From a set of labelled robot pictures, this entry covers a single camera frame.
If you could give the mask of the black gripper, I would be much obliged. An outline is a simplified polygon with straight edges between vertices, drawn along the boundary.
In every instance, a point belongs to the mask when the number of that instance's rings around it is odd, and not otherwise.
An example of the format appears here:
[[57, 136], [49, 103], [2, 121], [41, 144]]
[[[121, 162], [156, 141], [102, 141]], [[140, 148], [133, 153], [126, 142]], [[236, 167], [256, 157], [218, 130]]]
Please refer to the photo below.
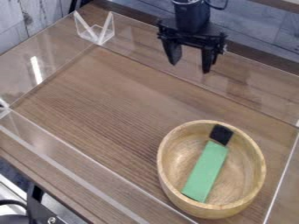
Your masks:
[[173, 17], [157, 22], [157, 38], [169, 63], [174, 66], [182, 56], [182, 46], [200, 49], [201, 71], [206, 74], [216, 63], [217, 55], [224, 53], [225, 32], [210, 23], [210, 9], [222, 11], [210, 0], [172, 0]]

